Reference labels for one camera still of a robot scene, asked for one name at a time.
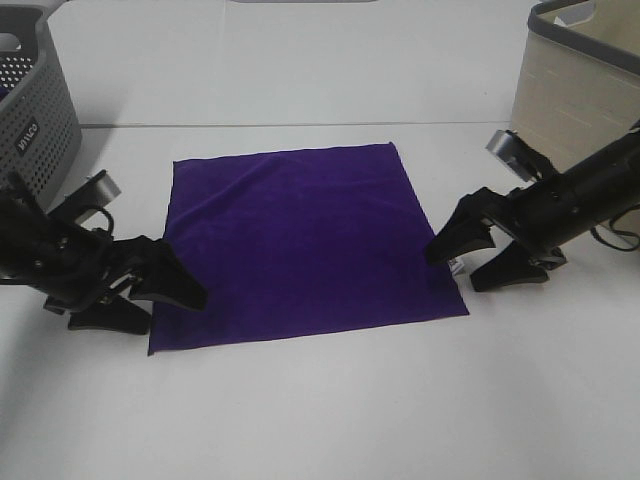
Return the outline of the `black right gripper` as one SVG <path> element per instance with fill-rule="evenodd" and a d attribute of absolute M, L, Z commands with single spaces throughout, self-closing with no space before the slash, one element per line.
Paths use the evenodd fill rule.
<path fill-rule="evenodd" d="M 514 209 L 512 236 L 533 254 L 553 261 L 559 247 L 590 232 L 599 243 L 622 252 L 639 248 L 639 235 L 616 223 L 639 209 L 639 126 L 564 172 L 558 171 L 507 195 Z M 425 248 L 429 265 L 495 247 L 492 223 L 484 209 L 496 194 L 483 187 L 463 196 L 451 217 Z M 471 276 L 476 292 L 549 280 L 546 270 L 531 263 L 529 252 L 510 244 Z"/>

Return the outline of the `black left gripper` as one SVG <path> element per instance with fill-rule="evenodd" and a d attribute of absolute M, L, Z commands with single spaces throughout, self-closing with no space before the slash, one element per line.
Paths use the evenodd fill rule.
<path fill-rule="evenodd" d="M 121 296 L 203 310 L 206 289 L 169 244 L 143 236 L 116 240 L 106 210 L 81 224 L 48 216 L 21 175 L 1 188 L 1 284 L 47 296 L 44 308 L 70 313 L 71 331 L 146 335 L 151 314 Z"/>

